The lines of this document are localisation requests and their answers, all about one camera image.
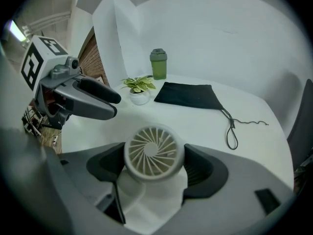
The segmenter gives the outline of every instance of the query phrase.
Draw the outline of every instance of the ceiling light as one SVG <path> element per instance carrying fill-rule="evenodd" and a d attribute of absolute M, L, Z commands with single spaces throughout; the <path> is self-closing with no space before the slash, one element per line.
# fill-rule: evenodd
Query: ceiling light
<path fill-rule="evenodd" d="M 20 29 L 16 26 L 15 22 L 12 21 L 10 25 L 10 31 L 13 33 L 13 35 L 20 41 L 24 41 L 26 38 L 23 35 L 23 33 L 20 31 Z"/>

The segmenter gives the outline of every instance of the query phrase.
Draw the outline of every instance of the white pot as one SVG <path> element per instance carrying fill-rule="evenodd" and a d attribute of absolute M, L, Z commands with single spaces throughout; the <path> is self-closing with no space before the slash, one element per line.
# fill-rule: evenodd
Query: white pot
<path fill-rule="evenodd" d="M 145 91 L 141 93 L 133 93 L 133 90 L 130 90 L 129 97 L 134 104 L 142 105 L 142 104 L 148 103 L 150 99 L 150 93 L 149 91 Z"/>

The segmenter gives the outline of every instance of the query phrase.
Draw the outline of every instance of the white table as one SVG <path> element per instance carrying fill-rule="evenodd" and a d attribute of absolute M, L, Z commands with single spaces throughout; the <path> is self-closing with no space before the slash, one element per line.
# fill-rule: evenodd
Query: white table
<path fill-rule="evenodd" d="M 211 84 L 221 104 L 233 118 L 241 121 L 263 120 L 269 124 L 235 123 L 239 141 L 230 150 L 225 141 L 228 119 L 217 110 L 196 109 L 154 102 L 163 83 Z M 107 121 L 71 116 L 62 130 L 62 151 L 73 152 L 114 142 L 125 142 L 131 133 L 151 122 L 165 124 L 177 132 L 185 143 L 210 147 L 222 152 L 254 160 L 293 188 L 291 153 L 284 132 L 267 103 L 252 94 L 207 80 L 168 75 L 154 81 L 150 101 L 141 106 L 132 104 L 129 90 L 114 88 L 122 97 L 117 115 Z"/>

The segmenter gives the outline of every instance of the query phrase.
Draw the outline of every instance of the green leaf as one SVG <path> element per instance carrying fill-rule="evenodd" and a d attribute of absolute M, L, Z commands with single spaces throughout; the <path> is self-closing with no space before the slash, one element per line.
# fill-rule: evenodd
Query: green leaf
<path fill-rule="evenodd" d="M 147 84 L 147 87 L 149 88 L 149 89 L 156 89 L 156 87 L 151 83 L 151 84 Z"/>
<path fill-rule="evenodd" d="M 139 78 L 137 81 L 140 82 L 140 81 L 145 80 L 147 78 L 148 78 L 148 76 L 143 76 L 143 77 Z"/>
<path fill-rule="evenodd" d="M 144 92 L 147 90 L 147 86 L 146 86 L 146 85 L 138 84 L 138 85 L 137 85 L 137 88 L 141 89 L 141 90 L 144 91 Z"/>
<path fill-rule="evenodd" d="M 132 78 L 128 78 L 128 79 L 126 79 L 126 80 L 124 81 L 125 84 L 132 84 L 132 83 L 134 83 L 134 82 L 136 82 L 136 81 L 133 80 Z"/>
<path fill-rule="evenodd" d="M 125 81 L 125 80 L 127 80 L 127 79 L 132 79 L 132 78 L 129 78 L 129 77 L 128 77 L 128 78 L 122 79 L 121 81 Z"/>
<path fill-rule="evenodd" d="M 138 93 L 138 92 L 140 92 L 141 90 L 140 90 L 139 88 L 135 87 L 135 88 L 133 88 L 133 91 Z"/>
<path fill-rule="evenodd" d="M 128 86 L 128 87 L 136 87 L 136 84 L 125 84 L 125 85 Z"/>
<path fill-rule="evenodd" d="M 141 80 L 141 82 L 145 83 L 145 84 L 151 84 L 152 81 L 150 81 L 149 79 L 143 79 Z"/>

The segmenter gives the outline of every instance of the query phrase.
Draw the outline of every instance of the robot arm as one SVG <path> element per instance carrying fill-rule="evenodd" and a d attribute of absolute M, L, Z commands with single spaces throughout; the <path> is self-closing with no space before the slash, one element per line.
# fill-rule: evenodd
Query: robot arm
<path fill-rule="evenodd" d="M 108 120 L 117 113 L 111 103 L 121 101 L 110 87 L 81 75 L 78 58 L 69 56 L 53 39 L 33 37 L 24 57 L 22 75 L 33 87 L 36 107 L 47 115 L 51 128 L 62 129 L 70 115 Z M 47 92 L 55 100 L 53 103 L 48 103 Z"/>

